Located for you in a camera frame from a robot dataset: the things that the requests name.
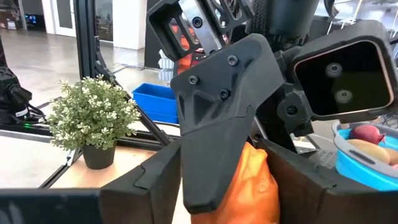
black pot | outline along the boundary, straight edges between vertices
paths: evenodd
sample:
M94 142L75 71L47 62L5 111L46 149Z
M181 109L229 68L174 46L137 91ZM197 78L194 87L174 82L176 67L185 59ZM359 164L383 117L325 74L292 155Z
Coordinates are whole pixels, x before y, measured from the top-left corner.
M83 146L81 150L87 167L98 170L105 169L113 164L115 148L116 145L107 150L98 149L95 146Z

orange bag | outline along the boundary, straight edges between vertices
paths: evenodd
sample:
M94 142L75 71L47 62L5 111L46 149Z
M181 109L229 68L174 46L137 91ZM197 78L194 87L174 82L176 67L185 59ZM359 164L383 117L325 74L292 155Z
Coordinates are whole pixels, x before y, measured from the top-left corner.
M217 210L192 215L192 224L278 224L278 185L269 172L267 153L249 143Z

blue container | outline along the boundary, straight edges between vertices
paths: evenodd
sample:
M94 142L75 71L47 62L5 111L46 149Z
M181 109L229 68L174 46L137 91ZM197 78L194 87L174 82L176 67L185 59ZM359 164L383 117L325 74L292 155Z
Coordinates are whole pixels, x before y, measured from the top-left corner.
M163 114L145 112L148 117L153 121L161 121L166 123L178 124L178 116L167 116Z
M143 83L132 91L132 97L146 113L177 116L177 101L169 87Z
M353 123L350 128L361 124ZM398 131L380 125L375 125L381 133L386 133L386 142L381 147L398 151ZM342 129L339 122L333 125L334 143L338 148L336 169L339 174L380 191L398 190L398 170L393 169L347 142L351 129Z

red onion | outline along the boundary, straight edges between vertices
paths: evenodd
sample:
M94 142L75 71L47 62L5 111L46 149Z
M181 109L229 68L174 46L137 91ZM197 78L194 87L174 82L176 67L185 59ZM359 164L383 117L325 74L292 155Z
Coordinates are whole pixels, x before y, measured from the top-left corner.
M384 142L385 134L380 134L380 130L371 124L362 124L351 130L350 139L360 139L378 145Z

bolt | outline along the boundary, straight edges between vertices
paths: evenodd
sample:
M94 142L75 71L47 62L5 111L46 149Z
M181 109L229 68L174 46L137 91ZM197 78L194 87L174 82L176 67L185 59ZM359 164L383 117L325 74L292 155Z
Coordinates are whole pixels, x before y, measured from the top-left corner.
M288 115L291 115L291 116L296 115L296 114L297 114L297 111L298 111L297 107L295 107L295 106L293 106L293 105L290 105L290 106L288 106L288 107L286 108L286 113L287 113Z
M235 56L235 55L228 56L227 60L228 60L228 63L229 63L230 66L235 66L239 62L238 57Z
M229 97L229 91L226 89L221 90L220 97L222 100L226 100Z
M196 85L196 84L198 84L198 82L199 82L198 77L196 77L196 76L194 76L194 75L191 75L191 76L189 77L189 83L190 83L191 85Z
M200 17L196 16L192 19L192 24L193 24L194 28L199 29L203 25L203 21Z

